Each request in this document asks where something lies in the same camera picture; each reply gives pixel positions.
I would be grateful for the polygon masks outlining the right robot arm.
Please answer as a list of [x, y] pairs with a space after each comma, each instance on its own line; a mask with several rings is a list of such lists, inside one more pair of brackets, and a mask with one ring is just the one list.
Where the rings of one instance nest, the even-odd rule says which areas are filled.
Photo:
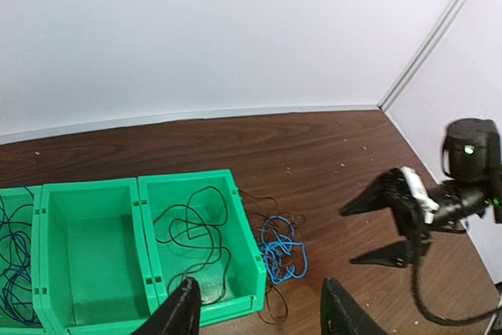
[[446, 127], [442, 143], [446, 180], [425, 187], [416, 171], [392, 168], [340, 209], [343, 217], [390, 209], [401, 240], [350, 260], [405, 268], [424, 257], [434, 231], [456, 233], [455, 225], [471, 215], [483, 217], [488, 206], [501, 222], [501, 141], [490, 119], [462, 118]]

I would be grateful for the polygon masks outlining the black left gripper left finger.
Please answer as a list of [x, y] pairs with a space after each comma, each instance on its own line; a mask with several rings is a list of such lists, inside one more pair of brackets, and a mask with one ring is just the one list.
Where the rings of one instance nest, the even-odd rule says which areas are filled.
[[201, 290], [196, 279], [186, 278], [133, 335], [199, 334]]

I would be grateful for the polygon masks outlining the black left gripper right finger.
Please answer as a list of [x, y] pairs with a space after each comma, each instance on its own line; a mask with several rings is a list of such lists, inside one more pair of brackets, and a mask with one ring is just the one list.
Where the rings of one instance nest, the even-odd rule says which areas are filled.
[[322, 284], [321, 334], [387, 335], [335, 279]]

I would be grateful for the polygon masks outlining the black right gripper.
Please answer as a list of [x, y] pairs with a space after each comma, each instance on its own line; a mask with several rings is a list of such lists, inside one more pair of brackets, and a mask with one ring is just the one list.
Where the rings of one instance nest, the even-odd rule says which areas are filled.
[[361, 194], [343, 205], [339, 214], [349, 217], [386, 208], [391, 208], [398, 234], [404, 240], [353, 257], [351, 264], [406, 268], [427, 254], [431, 235], [400, 168], [380, 174]]

